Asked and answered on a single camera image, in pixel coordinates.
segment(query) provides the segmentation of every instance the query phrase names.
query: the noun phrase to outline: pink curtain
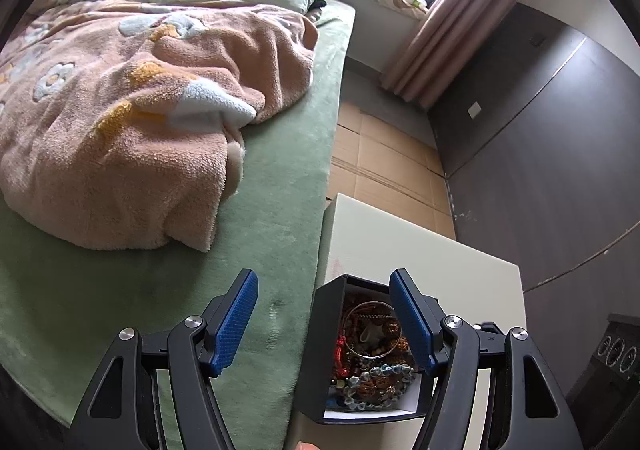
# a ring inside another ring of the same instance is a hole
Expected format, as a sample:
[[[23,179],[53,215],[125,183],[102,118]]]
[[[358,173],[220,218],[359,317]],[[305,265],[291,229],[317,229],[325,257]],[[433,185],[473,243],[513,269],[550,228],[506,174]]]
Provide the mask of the pink curtain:
[[[382,75],[382,87],[428,109],[516,0],[436,0]]]

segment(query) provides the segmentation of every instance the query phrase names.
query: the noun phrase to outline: white nightstand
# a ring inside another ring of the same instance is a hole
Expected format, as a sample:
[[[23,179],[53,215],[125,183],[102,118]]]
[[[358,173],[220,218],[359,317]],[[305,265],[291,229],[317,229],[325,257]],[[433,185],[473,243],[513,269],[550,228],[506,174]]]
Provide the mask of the white nightstand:
[[[316,287],[345,273],[388,284],[396,268],[406,268],[445,313],[471,324],[493,321],[504,332],[526,327],[517,266],[338,194],[324,212]],[[489,375],[478,373],[465,450],[480,444]],[[320,450],[411,450],[422,421],[327,426],[294,412],[285,448],[293,450],[302,440]]]

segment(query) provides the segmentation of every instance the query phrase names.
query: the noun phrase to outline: metal bolt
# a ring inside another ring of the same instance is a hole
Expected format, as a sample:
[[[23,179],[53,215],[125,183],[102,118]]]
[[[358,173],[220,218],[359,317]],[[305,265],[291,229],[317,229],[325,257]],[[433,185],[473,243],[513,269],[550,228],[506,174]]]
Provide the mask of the metal bolt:
[[[184,319],[184,324],[191,329],[200,327],[202,325],[202,317],[198,315],[187,316],[187,318]]]
[[[136,330],[133,327],[127,327],[120,331],[118,335],[120,340],[131,340],[136,335]]]
[[[526,340],[529,338],[529,333],[527,333],[527,331],[522,327],[514,327],[511,334],[516,338],[516,340]]]
[[[450,329],[457,329],[458,327],[462,326],[462,318],[460,318],[459,316],[454,316],[454,315],[447,316],[444,319],[444,323]]]

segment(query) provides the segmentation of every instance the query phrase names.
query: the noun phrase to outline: mattress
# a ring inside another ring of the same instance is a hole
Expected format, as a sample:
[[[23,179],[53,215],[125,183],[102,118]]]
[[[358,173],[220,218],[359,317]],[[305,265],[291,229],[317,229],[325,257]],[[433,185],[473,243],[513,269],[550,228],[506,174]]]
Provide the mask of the mattress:
[[[272,120],[243,129],[244,179],[220,208],[209,253],[178,242],[152,251],[85,250],[0,202],[0,364],[51,417],[70,424],[122,328],[169,329],[251,268],[260,277],[258,303],[234,364],[213,385],[238,450],[282,448],[314,292],[353,19],[353,8],[328,0],[310,91]],[[167,445],[180,448],[168,374],[160,380]]]

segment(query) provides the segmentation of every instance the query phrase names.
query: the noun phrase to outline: dark wardrobe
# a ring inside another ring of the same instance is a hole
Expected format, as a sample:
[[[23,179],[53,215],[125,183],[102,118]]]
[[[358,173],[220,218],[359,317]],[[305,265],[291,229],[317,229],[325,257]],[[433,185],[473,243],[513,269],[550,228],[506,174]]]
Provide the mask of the dark wardrobe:
[[[535,286],[640,220],[640,77],[517,4],[430,120],[458,240],[519,265],[528,329],[566,393],[607,315],[640,316],[640,228]]]

